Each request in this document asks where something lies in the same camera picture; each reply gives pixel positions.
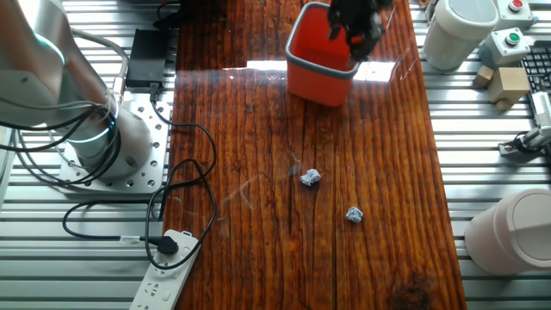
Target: orange plastic container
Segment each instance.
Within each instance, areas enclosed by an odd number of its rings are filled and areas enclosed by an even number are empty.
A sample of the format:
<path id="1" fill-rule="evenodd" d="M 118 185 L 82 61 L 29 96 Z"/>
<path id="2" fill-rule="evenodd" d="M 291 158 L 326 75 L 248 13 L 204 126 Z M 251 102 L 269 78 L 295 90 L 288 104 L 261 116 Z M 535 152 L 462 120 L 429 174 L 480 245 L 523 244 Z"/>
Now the orange plastic container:
<path id="1" fill-rule="evenodd" d="M 346 67 L 346 33 L 329 41 L 328 4 L 302 8 L 285 47 L 288 91 L 314 102 L 339 107 L 346 101 L 359 64 Z"/>

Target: wooden table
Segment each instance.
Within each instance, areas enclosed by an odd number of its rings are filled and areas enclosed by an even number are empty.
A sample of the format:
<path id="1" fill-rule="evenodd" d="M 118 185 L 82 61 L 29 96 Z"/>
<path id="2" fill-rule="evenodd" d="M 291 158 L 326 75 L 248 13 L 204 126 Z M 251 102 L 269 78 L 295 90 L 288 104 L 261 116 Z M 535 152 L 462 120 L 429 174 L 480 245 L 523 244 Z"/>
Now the wooden table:
<path id="1" fill-rule="evenodd" d="M 466 308 L 408 2 L 384 12 L 372 54 L 394 63 L 389 81 L 356 80 L 335 109 L 286 92 L 303 4 L 231 0 L 225 25 L 181 29 L 174 121 L 214 136 L 220 211 L 177 308 Z M 173 130 L 172 165 L 212 156 L 204 134 Z M 310 168 L 322 180 L 308 188 Z M 198 236 L 210 214 L 204 188 L 175 190 L 164 228 Z"/>

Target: black cable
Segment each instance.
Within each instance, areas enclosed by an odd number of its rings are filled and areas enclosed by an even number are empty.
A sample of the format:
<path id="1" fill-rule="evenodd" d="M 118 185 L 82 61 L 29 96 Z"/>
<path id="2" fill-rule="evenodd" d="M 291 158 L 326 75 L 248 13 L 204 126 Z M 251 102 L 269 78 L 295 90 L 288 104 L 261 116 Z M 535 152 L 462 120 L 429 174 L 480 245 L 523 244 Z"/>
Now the black cable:
<path id="1" fill-rule="evenodd" d="M 75 210 L 77 210 L 79 208 L 82 208 L 82 207 L 91 208 L 91 207 L 94 207 L 95 205 L 98 205 L 98 204 L 118 204 L 118 203 L 139 203 L 139 204 L 141 204 L 141 203 L 144 203 L 144 204 L 147 204 L 147 210 L 145 212 L 145 236 L 143 236 L 143 237 L 140 236 L 139 240 L 145 241 L 145 251 L 147 252 L 147 257 L 149 258 L 152 265 L 159 268 L 159 269 L 161 269 L 161 270 L 171 270 L 171 269 L 177 268 L 177 267 L 185 264 L 195 254 L 195 252 L 199 249 L 199 247 L 201 246 L 203 240 L 205 239 L 208 232 L 210 231 L 210 228 L 214 223 L 214 219 L 216 218 L 216 212 L 217 212 L 217 208 L 218 208 L 217 205 L 216 205 L 216 199 L 214 198 L 214 193 L 213 193 L 210 185 L 208 184 L 207 179 L 205 178 L 205 174 L 202 173 L 201 167 L 199 166 L 199 163 L 197 163 L 197 161 L 195 159 L 192 159 L 192 158 L 185 159 L 185 160 L 179 162 L 177 165 L 174 166 L 174 168 L 172 168 L 170 170 L 170 174 L 169 174 L 168 179 L 167 179 L 167 185 L 165 185 L 162 188 L 162 190 L 168 191 L 170 189 L 189 187 L 189 186 L 195 185 L 194 183 L 190 183 L 190 182 L 170 184 L 170 181 L 172 180 L 172 178 L 174 177 L 174 175 L 176 174 L 178 169 L 180 167 L 182 167 L 184 164 L 187 164 L 189 162 L 193 163 L 195 169 L 197 170 L 197 173 L 199 173 L 199 175 L 200 175 L 200 179 L 203 181 L 203 183 L 207 187 L 208 194 L 210 195 L 211 202 L 213 204 L 213 213 L 211 215 L 210 221 L 208 222 L 207 226 L 203 229 L 203 232 L 201 233 L 201 236 L 197 239 L 197 244 L 195 244 L 195 246 L 191 249 L 191 251 L 188 253 L 188 255 L 186 257 L 184 257 L 180 262 L 175 263 L 171 266 L 162 266 L 162 265 L 158 264 L 155 261 L 155 258 L 152 255 L 151 247 L 149 245 L 152 242 L 151 238 L 149 237 L 150 212 L 154 208 L 155 198 L 158 195 L 158 193 L 161 192 L 161 190 L 156 191 L 152 195 L 150 200 L 131 200 L 131 201 L 129 201 L 129 200 L 125 200 L 125 201 L 98 200 L 98 201 L 88 201 L 88 202 L 79 203 L 78 205 L 70 208 L 65 213 L 65 216 L 63 217 L 63 220 L 62 220 L 63 229 L 67 233 L 69 233 L 70 235 L 75 236 L 75 237 L 79 237 L 79 238 L 98 239 L 98 240 L 120 240 L 121 236 L 112 236 L 112 235 L 111 236 L 96 236 L 96 235 L 88 235 L 88 234 L 84 234 L 84 233 L 80 233 L 80 232 L 73 232 L 67 226 L 67 221 L 69 220 L 69 216 L 71 215 L 72 212 L 74 212 Z"/>
<path id="2" fill-rule="evenodd" d="M 192 158 L 189 158 L 189 159 L 185 159 L 181 162 L 179 162 L 177 165 L 174 166 L 174 168 L 171 170 L 170 174 L 169 174 L 169 178 L 167 179 L 167 187 L 168 189 L 174 189 L 174 188 L 177 188 L 177 187 L 187 187 L 187 186 L 193 186 L 192 183 L 190 182 L 182 182 L 182 183 L 176 183 L 176 184 L 170 184 L 170 180 L 172 179 L 172 177 L 174 176 L 174 174 L 176 173 L 176 171 L 178 170 L 179 167 L 181 167 L 182 165 L 184 164 L 187 164 L 187 163 L 193 163 L 195 169 L 197 170 L 197 173 L 199 173 L 199 176 L 200 176 L 200 179 L 203 181 L 203 183 L 205 184 L 205 187 L 207 187 L 207 190 L 208 190 L 208 194 L 210 195 L 210 198 L 211 198 L 211 202 L 213 204 L 213 214 L 211 215 L 211 218 L 210 218 L 210 221 L 208 222 L 207 226 L 205 227 L 205 229 L 203 229 L 203 232 L 201 233 L 201 236 L 197 239 L 197 243 L 195 244 L 195 246 L 191 249 L 191 251 L 188 253 L 188 255 L 186 257 L 184 257 L 181 261 L 179 261 L 178 263 L 175 263 L 171 266 L 162 266 L 160 264 L 158 264 L 156 261 L 155 261 L 155 258 L 153 257 L 152 255 L 152 251 L 151 251 L 151 248 L 149 246 L 149 242 L 148 242 L 148 239 L 149 239 L 149 222 L 150 222 L 150 212 L 151 210 L 154 208 L 154 204 L 152 203 L 152 201 L 155 199 L 155 196 L 159 193 L 159 191 L 155 192 L 155 194 L 152 195 L 152 198 L 151 200 L 148 202 L 148 206 L 147 206 L 147 212 L 145 214 L 145 251 L 147 252 L 147 257 L 149 258 L 149 261 L 152 263 L 153 266 L 155 266 L 156 268 L 159 268 L 161 270 L 171 270 L 171 269 L 175 269 L 179 266 L 182 266 L 183 264 L 185 264 L 193 255 L 194 253 L 199 249 L 199 247 L 201 246 L 201 244 L 203 243 L 203 240 L 205 239 L 205 237 L 207 236 L 207 233 L 210 231 L 210 228 L 211 226 L 213 225 L 214 223 L 214 218 L 216 217 L 216 212 L 217 212 L 217 205 L 216 205 L 216 199 L 214 198 L 214 193 L 213 193 L 213 190 L 210 188 L 210 185 L 208 184 L 208 181 L 207 179 L 205 178 L 205 174 L 202 173 L 201 171 L 201 167 L 199 166 L 199 163 L 197 163 L 197 161 L 195 159 L 192 159 Z"/>
<path id="3" fill-rule="evenodd" d="M 10 151 L 10 152 L 41 152 L 41 151 L 45 151 L 47 149 L 50 149 L 52 147 L 58 146 L 58 145 L 62 144 L 63 142 L 67 141 L 80 128 L 80 126 L 88 119 L 88 117 L 92 113 L 96 112 L 96 110 L 97 110 L 97 108 L 94 108 L 90 112 L 81 114 L 79 116 L 79 120 L 77 121 L 77 124 L 75 124 L 75 126 L 73 126 L 71 128 L 71 130 L 69 130 L 69 132 L 67 132 L 63 137 L 61 137 L 61 139 L 59 139 L 59 140 L 57 140 L 53 143 L 47 144 L 45 146 L 34 147 L 34 148 L 26 148 L 26 147 L 20 148 L 20 147 L 0 145 L 0 149 Z"/>
<path id="4" fill-rule="evenodd" d="M 168 175 L 165 186 L 162 186 L 160 189 L 155 191 L 152 194 L 152 196 L 150 197 L 149 200 L 133 200 L 133 201 L 129 201 L 129 200 L 125 200 L 125 201 L 102 200 L 102 201 L 89 201 L 89 202 L 79 203 L 78 205 L 76 205 L 73 208 L 69 209 L 65 213 L 65 216 L 62 220 L 62 225 L 63 225 L 64 230 L 67 233 L 69 233 L 70 235 L 73 235 L 75 237 L 86 238 L 86 239 L 120 240 L 121 236 L 94 236 L 94 235 L 86 235 L 86 234 L 79 233 L 79 232 L 73 232 L 67 226 L 67 221 L 69 219 L 69 215 L 71 215 L 71 213 L 73 211 L 75 211 L 79 208 L 82 208 L 82 207 L 91 208 L 91 207 L 93 207 L 97 204 L 100 204 L 100 203 L 104 203 L 104 204 L 145 203 L 145 204 L 147 204 L 147 209 L 146 209 L 146 212 L 145 212 L 145 236 L 139 237 L 139 240 L 145 241 L 145 251 L 147 253 L 147 257 L 149 258 L 149 260 L 150 260 L 150 262 L 152 263 L 153 266 L 155 266 L 156 268 L 161 269 L 161 270 L 171 270 L 171 269 L 177 268 L 177 267 L 185 264 L 195 254 L 195 252 L 199 249 L 199 247 L 201 246 L 203 240 L 207 236 L 208 232 L 210 231 L 212 224 L 214 223 L 214 219 L 216 217 L 218 207 L 216 205 L 216 199 L 214 198 L 214 193 L 213 193 L 210 185 L 208 184 L 206 176 L 213 170 L 214 166 L 216 165 L 218 154 L 217 154 L 217 151 L 216 151 L 216 145 L 214 143 L 214 139 L 211 136 L 210 132 L 205 127 L 203 127 L 199 124 L 195 124 L 195 123 L 175 123 L 173 121 L 169 121 L 169 120 L 165 119 L 157 109 L 158 84 L 152 84 L 151 91 L 152 91 L 152 93 L 151 93 L 151 96 L 150 96 L 150 102 L 152 104 L 153 110 L 155 111 L 155 114 L 157 114 L 157 116 L 159 117 L 159 119 L 161 121 L 163 121 L 163 122 L 165 122 L 165 123 L 167 123 L 171 126 L 174 126 L 174 127 L 197 127 L 197 128 L 200 128 L 200 130 L 202 130 L 208 136 L 208 139 L 209 139 L 209 141 L 210 141 L 210 143 L 213 147 L 213 153 L 214 153 L 213 163 L 210 165 L 210 167 L 207 169 L 206 172 L 203 172 L 201 170 L 201 167 L 200 167 L 199 163 L 195 159 L 193 159 L 193 158 L 184 159 L 183 161 L 176 164 L 170 170 L 170 173 Z M 193 163 L 195 169 L 197 170 L 197 173 L 199 174 L 199 177 L 197 177 L 193 180 L 184 181 L 184 182 L 180 182 L 180 183 L 171 183 L 172 178 L 174 177 L 174 175 L 176 174 L 178 169 L 180 169 L 180 167 L 184 166 L 187 163 Z M 194 185 L 198 184 L 199 181 L 202 181 L 205 184 L 205 186 L 208 190 L 208 193 L 210 195 L 212 204 L 213 204 L 213 213 L 212 213 L 211 219 L 208 222 L 207 226 L 203 229 L 203 232 L 201 233 L 201 236 L 197 240 L 197 244 L 193 247 L 193 249 L 191 249 L 191 251 L 188 253 L 188 255 L 186 257 L 184 257 L 181 261 L 179 261 L 178 263 L 175 263 L 171 266 L 162 266 L 162 265 L 158 264 L 155 261 L 155 258 L 153 257 L 152 252 L 151 252 L 150 243 L 156 244 L 156 242 L 158 242 L 158 240 L 159 240 L 159 238 L 152 239 L 149 236 L 149 225 L 150 225 L 151 218 L 153 218 L 155 220 L 163 219 L 163 217 L 164 217 L 164 205 L 166 203 L 166 197 L 169 194 L 170 190 L 176 189 L 176 188 L 191 187 L 191 186 L 194 186 Z M 154 214 L 155 200 L 161 192 L 163 192 L 163 198 L 162 198 L 162 201 L 161 201 L 161 208 L 159 210 L 159 216 L 156 217 L 155 214 Z"/>
<path id="5" fill-rule="evenodd" d="M 2 97 L 0 97 L 0 101 L 10 102 L 10 100 L 7 100 L 7 99 L 2 98 Z M 67 127 L 71 124 L 74 124 L 76 121 L 86 119 L 89 116 L 91 116 L 92 114 L 94 114 L 98 109 L 107 109 L 107 107 L 95 105 L 95 106 L 93 106 L 92 110 L 83 112 L 81 115 L 79 115 L 77 117 L 74 117 L 74 118 L 72 118 L 68 121 L 64 121 L 64 122 L 62 122 L 58 125 L 52 125 L 52 126 L 47 126 L 47 127 L 21 126 L 21 125 L 16 125 L 16 124 L 10 124 L 10 123 L 5 122 L 5 121 L 0 121 L 0 126 L 12 128 L 12 129 L 17 129 L 17 130 L 25 130 L 25 131 L 30 131 L 30 132 L 43 132 L 43 131 L 48 131 L 48 130 L 56 130 L 56 129 L 60 129 L 60 128 L 63 128 L 63 127 Z"/>
<path id="6" fill-rule="evenodd" d="M 161 9 L 164 7 L 164 4 L 160 4 L 158 7 L 157 7 L 157 18 L 159 20 L 162 20 L 163 17 L 161 16 Z"/>
<path id="7" fill-rule="evenodd" d="M 111 139 L 116 139 L 116 141 L 112 141 L 112 142 L 114 142 L 114 144 L 110 147 L 110 149 L 113 150 L 113 151 L 108 155 L 107 158 L 105 158 L 105 160 L 102 161 L 102 164 L 99 164 L 87 176 L 82 177 L 78 180 L 66 181 L 66 180 L 59 179 L 58 177 L 47 173 L 45 170 L 43 170 L 42 168 L 40 168 L 36 164 L 36 162 L 33 160 L 33 158 L 31 157 L 31 155 L 28 152 L 25 152 L 25 155 L 27 156 L 27 159 L 33 165 L 33 168 L 28 166 L 28 164 L 25 162 L 25 160 L 23 159 L 20 152 L 17 152 L 16 155 L 19 158 L 19 161 L 22 163 L 23 167 L 25 167 L 25 169 L 27 169 L 34 177 L 36 177 L 37 179 L 39 179 L 42 182 L 45 182 L 45 183 L 48 183 L 48 184 L 51 184 L 51 185 L 56 185 L 56 186 L 62 186 L 63 187 L 63 186 L 71 186 L 71 185 L 78 185 L 78 184 L 86 184 L 86 183 L 95 181 L 96 179 L 101 177 L 103 174 L 105 174 L 107 172 L 107 170 L 115 163 L 115 160 L 117 159 L 117 157 L 119 156 L 119 153 L 121 151 L 121 145 L 122 145 L 122 143 L 121 143 L 121 133 L 118 130 L 115 116 L 112 113 L 109 113 L 108 114 L 108 119 L 109 119 L 109 122 L 111 124 L 110 127 L 109 127 L 109 133 L 112 135 Z M 23 146 L 23 148 L 27 148 L 25 140 L 24 140 L 21 132 L 19 132 L 19 131 L 17 131 L 17 132 L 19 134 L 19 140 L 20 140 L 21 145 Z M 38 175 L 37 173 L 35 173 L 33 171 L 33 169 L 37 169 L 38 171 L 42 172 L 42 174 L 44 174 L 46 177 L 50 177 L 54 181 L 45 179 L 44 177 L 42 177 L 42 176 Z"/>
<path id="8" fill-rule="evenodd" d="M 214 166 L 216 165 L 216 160 L 217 160 L 216 158 L 218 157 L 218 152 L 216 151 L 216 144 L 214 143 L 213 136 L 210 134 L 210 132 L 205 127 L 203 127 L 199 124 L 196 124 L 196 123 L 175 123 L 173 121 L 169 121 L 166 118 L 164 118 L 163 115 L 161 115 L 161 113 L 157 109 L 157 98 L 158 98 L 158 95 L 159 95 L 158 86 L 159 85 L 157 83 L 153 83 L 153 84 L 150 85 L 151 94 L 150 94 L 150 97 L 149 97 L 149 101 L 151 102 L 153 110 L 155 111 L 155 114 L 158 116 L 158 118 L 161 121 L 163 121 L 164 123 L 169 124 L 169 125 L 174 126 L 174 127 L 196 127 L 196 128 L 199 128 L 200 130 L 202 130 L 203 133 L 205 133 L 207 135 L 208 140 L 210 141 L 210 144 L 213 147 L 213 155 L 214 155 L 213 163 L 210 165 L 210 167 L 208 167 L 207 171 L 205 171 L 205 173 L 204 173 L 205 176 L 208 176 L 210 174 L 210 172 L 214 169 Z M 199 180 L 201 180 L 201 178 L 197 177 L 193 180 L 184 182 L 183 184 L 195 183 Z M 165 191 L 163 193 L 163 200 L 162 200 L 162 203 L 161 203 L 161 208 L 159 210 L 159 217 L 158 217 L 159 219 L 163 218 L 164 202 L 166 202 L 166 196 L 167 195 L 168 195 L 167 191 Z"/>

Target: white cylinder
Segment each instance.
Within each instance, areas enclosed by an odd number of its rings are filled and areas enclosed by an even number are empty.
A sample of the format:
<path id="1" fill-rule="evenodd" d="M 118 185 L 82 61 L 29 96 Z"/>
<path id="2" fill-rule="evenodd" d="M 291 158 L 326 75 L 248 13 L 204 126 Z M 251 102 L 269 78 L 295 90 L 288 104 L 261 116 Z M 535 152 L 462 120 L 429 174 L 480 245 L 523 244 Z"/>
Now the white cylinder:
<path id="1" fill-rule="evenodd" d="M 499 21 L 492 0 L 441 0 L 430 22 L 423 53 L 440 70 L 459 67 Z"/>
<path id="2" fill-rule="evenodd" d="M 473 261 L 494 275 L 551 270 L 551 191 L 529 189 L 476 216 L 465 231 Z"/>

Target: electrical outlet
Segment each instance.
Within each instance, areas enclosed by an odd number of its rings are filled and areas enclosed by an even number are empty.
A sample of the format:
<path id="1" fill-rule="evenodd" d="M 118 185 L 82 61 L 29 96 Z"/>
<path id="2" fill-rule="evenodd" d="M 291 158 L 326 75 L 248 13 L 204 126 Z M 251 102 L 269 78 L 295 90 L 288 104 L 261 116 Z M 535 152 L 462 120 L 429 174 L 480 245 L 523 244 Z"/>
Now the electrical outlet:
<path id="1" fill-rule="evenodd" d="M 189 232 L 168 230 L 165 236 L 170 236 L 178 244 L 178 252 L 174 255 L 164 255 L 157 252 L 155 261 L 162 266 L 178 263 L 186 257 L 190 249 L 197 244 L 197 239 Z M 176 305 L 183 284 L 188 278 L 191 266 L 195 261 L 197 251 L 182 266 L 173 270 L 160 270 L 153 265 L 149 266 L 144 280 L 139 286 L 130 310 L 171 310 Z"/>

